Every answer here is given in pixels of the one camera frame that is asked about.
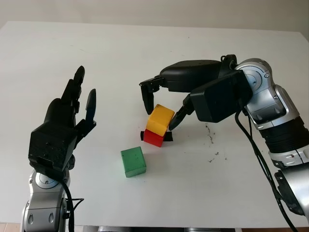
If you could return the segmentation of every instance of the wooden block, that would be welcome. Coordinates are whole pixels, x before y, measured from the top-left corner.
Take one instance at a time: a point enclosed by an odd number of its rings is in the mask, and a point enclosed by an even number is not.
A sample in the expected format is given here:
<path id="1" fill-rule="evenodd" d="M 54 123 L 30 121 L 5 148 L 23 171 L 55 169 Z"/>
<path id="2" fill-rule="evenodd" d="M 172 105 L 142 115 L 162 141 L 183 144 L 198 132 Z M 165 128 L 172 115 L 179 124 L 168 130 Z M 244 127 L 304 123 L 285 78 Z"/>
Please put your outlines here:
<path id="1" fill-rule="evenodd" d="M 146 172 L 146 163 L 140 146 L 121 151 L 121 157 L 124 163 L 126 177 L 132 177 Z"/>
<path id="2" fill-rule="evenodd" d="M 156 133 L 153 133 L 150 130 L 146 129 L 144 132 L 144 142 L 161 147 L 163 144 L 163 140 L 164 140 L 164 137 Z"/>
<path id="3" fill-rule="evenodd" d="M 174 111 L 162 105 L 156 105 L 148 118 L 146 129 L 163 137 L 174 113 Z"/>

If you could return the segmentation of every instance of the floor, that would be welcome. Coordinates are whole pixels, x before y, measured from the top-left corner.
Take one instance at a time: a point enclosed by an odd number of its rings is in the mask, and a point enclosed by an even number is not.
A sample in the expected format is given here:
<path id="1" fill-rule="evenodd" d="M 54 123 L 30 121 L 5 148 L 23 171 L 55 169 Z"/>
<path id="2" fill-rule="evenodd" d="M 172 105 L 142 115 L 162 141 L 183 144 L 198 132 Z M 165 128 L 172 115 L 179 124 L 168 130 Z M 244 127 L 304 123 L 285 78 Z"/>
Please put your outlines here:
<path id="1" fill-rule="evenodd" d="M 89 227 L 75 226 L 75 232 L 90 232 L 83 230 Z M 18 223 L 0 223 L 0 232 L 20 232 L 20 224 Z M 242 229 L 242 232 L 291 232 L 291 229 Z M 298 228 L 298 232 L 309 232 L 309 227 Z"/>

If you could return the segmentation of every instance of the green block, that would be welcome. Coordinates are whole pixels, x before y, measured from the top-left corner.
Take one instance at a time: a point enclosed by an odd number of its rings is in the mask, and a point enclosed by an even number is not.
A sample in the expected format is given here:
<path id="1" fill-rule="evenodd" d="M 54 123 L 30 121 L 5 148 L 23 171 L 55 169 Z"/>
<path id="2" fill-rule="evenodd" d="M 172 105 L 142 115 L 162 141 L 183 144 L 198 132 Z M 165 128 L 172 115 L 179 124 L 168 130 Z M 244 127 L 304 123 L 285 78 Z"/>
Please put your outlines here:
<path id="1" fill-rule="evenodd" d="M 132 177 L 146 172 L 146 163 L 140 146 L 121 151 L 121 157 L 124 163 L 126 177 Z"/>

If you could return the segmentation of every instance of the yellow block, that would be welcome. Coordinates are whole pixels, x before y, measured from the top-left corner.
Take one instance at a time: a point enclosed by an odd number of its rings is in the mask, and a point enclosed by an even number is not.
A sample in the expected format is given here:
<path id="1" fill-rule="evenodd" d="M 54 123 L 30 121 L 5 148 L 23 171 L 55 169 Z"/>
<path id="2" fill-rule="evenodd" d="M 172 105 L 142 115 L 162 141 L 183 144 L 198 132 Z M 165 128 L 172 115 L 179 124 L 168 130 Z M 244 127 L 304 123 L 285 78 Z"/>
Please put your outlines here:
<path id="1" fill-rule="evenodd" d="M 174 111 L 162 105 L 156 105 L 153 112 L 149 116 L 146 129 L 160 136 L 164 136 L 174 113 Z"/>

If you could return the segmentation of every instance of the white wall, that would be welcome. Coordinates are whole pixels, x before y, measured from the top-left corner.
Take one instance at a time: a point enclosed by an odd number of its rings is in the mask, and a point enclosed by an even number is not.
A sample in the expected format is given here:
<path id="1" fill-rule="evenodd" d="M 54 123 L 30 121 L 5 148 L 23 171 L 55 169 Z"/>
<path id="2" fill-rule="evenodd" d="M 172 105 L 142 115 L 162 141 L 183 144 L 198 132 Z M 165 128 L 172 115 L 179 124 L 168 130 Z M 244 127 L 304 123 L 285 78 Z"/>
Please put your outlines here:
<path id="1" fill-rule="evenodd" d="M 309 0 L 0 0 L 9 20 L 299 31 Z"/>

